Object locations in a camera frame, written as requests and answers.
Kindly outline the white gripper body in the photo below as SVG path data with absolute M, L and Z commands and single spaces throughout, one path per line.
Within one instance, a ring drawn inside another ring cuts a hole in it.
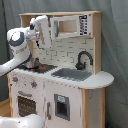
M 48 26 L 48 17 L 46 15 L 31 19 L 28 30 L 28 39 L 31 41 L 35 40 L 40 49 L 51 47 L 52 43 Z

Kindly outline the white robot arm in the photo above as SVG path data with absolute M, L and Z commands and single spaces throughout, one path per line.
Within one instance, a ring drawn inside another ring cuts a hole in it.
M 35 40 L 41 48 L 50 48 L 51 39 L 46 15 L 38 16 L 30 20 L 29 27 L 10 29 L 7 32 L 7 40 L 13 53 L 13 58 L 0 65 L 0 77 L 14 70 L 21 64 L 28 62 L 31 58 L 30 48 L 27 42 Z M 24 117 L 2 117 L 0 116 L 0 128 L 43 128 L 43 119 L 30 114 Z

